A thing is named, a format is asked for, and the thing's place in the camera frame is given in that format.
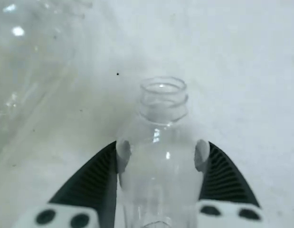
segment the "black speck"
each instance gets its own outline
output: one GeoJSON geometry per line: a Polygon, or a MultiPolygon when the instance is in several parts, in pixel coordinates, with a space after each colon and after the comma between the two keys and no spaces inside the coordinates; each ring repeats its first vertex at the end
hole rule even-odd
{"type": "Polygon", "coordinates": [[[214,216],[221,215],[221,212],[213,206],[204,206],[200,211],[201,211],[201,213],[204,213],[207,215],[214,215],[214,216]]]}
{"type": "Polygon", "coordinates": [[[261,220],[260,216],[250,209],[241,209],[238,215],[246,219],[261,220]]]}

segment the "bottle mouth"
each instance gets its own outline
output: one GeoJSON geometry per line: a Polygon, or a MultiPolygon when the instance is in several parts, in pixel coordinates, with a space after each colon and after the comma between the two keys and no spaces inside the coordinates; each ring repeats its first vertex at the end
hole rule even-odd
{"type": "Polygon", "coordinates": [[[173,95],[186,91],[186,83],[176,77],[158,76],[142,81],[141,89],[151,94],[173,95]]]}

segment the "black dot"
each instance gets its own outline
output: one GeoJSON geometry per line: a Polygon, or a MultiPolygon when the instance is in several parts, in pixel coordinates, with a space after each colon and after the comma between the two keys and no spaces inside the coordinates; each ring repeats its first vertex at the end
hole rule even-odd
{"type": "Polygon", "coordinates": [[[74,216],[71,220],[72,228],[83,228],[89,223],[89,216],[86,214],[78,214],[74,216]]]}
{"type": "Polygon", "coordinates": [[[56,212],[52,209],[44,210],[43,212],[39,213],[36,217],[36,222],[39,225],[45,225],[51,222],[56,215],[56,212]]]}
{"type": "Polygon", "coordinates": [[[250,209],[241,209],[238,215],[246,219],[261,220],[260,216],[250,209]]]}
{"type": "Polygon", "coordinates": [[[204,206],[200,211],[201,213],[204,213],[207,215],[215,215],[215,216],[221,215],[220,211],[213,206],[204,206]]]}

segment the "crumpled plastic bottle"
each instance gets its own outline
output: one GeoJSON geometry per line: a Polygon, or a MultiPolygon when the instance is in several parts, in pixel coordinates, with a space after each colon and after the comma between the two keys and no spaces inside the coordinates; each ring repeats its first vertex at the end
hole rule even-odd
{"type": "Polygon", "coordinates": [[[74,58],[86,0],[0,0],[0,148],[74,58]]]}

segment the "bottle body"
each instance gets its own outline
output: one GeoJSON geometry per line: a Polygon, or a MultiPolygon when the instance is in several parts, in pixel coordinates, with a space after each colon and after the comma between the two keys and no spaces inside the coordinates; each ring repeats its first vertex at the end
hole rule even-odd
{"type": "MultiPolygon", "coordinates": [[[[160,91],[165,95],[147,95],[147,101],[142,95],[143,107],[117,141],[126,227],[195,228],[195,204],[204,175],[195,162],[199,138],[185,106],[187,95],[160,91]]],[[[207,152],[202,157],[205,162],[207,152]]]]}
{"type": "Polygon", "coordinates": [[[0,151],[35,107],[75,71],[70,70],[74,28],[82,17],[72,9],[87,5],[78,2],[0,0],[0,151]]]}

